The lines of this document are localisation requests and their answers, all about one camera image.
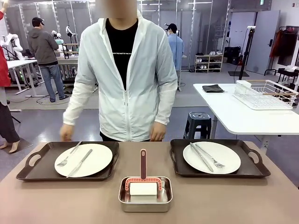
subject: hand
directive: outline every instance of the hand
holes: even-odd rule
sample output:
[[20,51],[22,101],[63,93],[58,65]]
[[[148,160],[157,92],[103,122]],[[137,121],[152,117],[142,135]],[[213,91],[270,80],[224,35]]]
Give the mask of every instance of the hand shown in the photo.
[[73,135],[74,126],[72,125],[62,125],[60,129],[61,141],[71,141],[71,136]]
[[2,7],[7,9],[9,6],[9,0],[4,0]]
[[150,141],[162,141],[166,133],[166,126],[159,122],[154,122],[150,131]]

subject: man in gray hoodie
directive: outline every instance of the man in gray hoodie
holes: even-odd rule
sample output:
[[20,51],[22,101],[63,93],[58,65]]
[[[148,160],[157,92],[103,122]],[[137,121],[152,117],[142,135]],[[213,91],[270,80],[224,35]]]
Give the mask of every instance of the man in gray hoodie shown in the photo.
[[50,102],[54,103],[56,101],[51,77],[55,81],[59,99],[66,99],[69,96],[64,94],[58,61],[54,53],[54,50],[57,50],[59,46],[49,33],[43,31],[43,19],[38,17],[33,18],[32,25],[34,28],[29,31],[27,36],[29,50],[35,55],[38,65],[41,68],[41,73],[50,96]]

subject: silver fork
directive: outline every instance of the silver fork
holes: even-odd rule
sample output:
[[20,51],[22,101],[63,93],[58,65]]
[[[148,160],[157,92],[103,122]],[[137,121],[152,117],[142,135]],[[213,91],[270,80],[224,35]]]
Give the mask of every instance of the silver fork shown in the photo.
[[218,168],[223,168],[223,167],[225,167],[223,164],[217,162],[217,161],[214,159],[213,156],[211,156],[209,153],[207,153],[205,150],[203,150],[203,149],[202,149],[201,147],[199,147],[197,144],[195,144],[195,146],[196,146],[197,148],[199,148],[201,151],[203,151],[205,154],[207,154],[207,155],[213,160],[213,164],[214,164],[216,167],[218,167]]
[[78,146],[82,143],[82,141],[80,141],[74,148],[73,150],[71,151],[71,153],[64,159],[62,160],[60,163],[57,164],[57,166],[59,167],[63,167],[67,164],[67,159],[70,157],[70,155],[75,152],[75,150],[78,148]]

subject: glass partition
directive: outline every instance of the glass partition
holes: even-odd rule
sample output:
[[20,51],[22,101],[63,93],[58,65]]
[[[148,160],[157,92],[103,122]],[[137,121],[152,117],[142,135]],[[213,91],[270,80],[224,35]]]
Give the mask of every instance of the glass partition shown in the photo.
[[61,38],[65,43],[71,43],[70,37],[66,33],[66,27],[70,26],[70,29],[73,33],[76,32],[74,17],[71,11],[70,2],[54,2],[54,8],[56,11],[57,22],[60,26]]
[[[175,23],[179,36],[185,44],[183,68],[194,66],[196,53],[209,54],[223,51],[223,35],[227,27],[228,2],[230,0],[137,0],[137,8],[143,17],[166,29],[165,24]],[[60,32],[65,43],[70,38],[65,31],[70,26],[81,38],[83,30],[98,21],[96,3],[87,1],[39,0],[8,8],[6,13],[8,30],[16,33],[21,45],[27,49],[26,33],[31,30],[31,20],[39,16],[44,19],[45,30]]]
[[72,1],[73,14],[75,18],[77,39],[80,41],[82,32],[91,25],[89,9],[86,1]]

